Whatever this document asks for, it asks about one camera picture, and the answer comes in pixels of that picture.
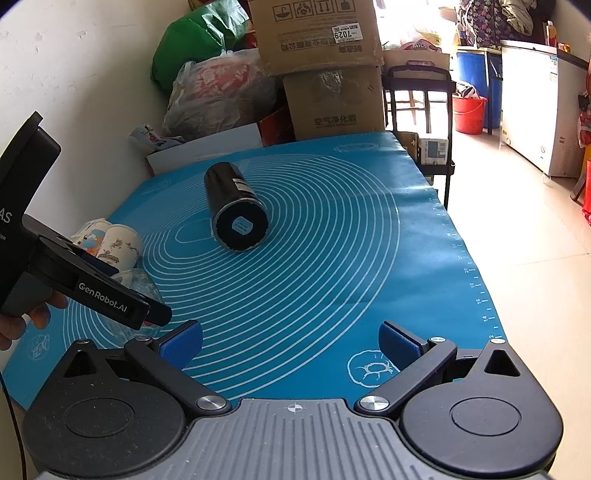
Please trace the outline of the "person's left hand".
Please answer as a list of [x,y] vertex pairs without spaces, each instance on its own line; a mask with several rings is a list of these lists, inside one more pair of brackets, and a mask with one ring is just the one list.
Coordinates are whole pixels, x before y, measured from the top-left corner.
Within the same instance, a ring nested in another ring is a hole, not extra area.
[[[65,309],[67,306],[67,298],[59,292],[53,292],[46,302],[37,305],[27,313],[27,316],[37,329],[45,329],[51,319],[49,307]],[[9,317],[2,315],[0,318],[0,349],[2,351],[9,350],[12,344],[24,335],[25,330],[26,321],[22,316]]]

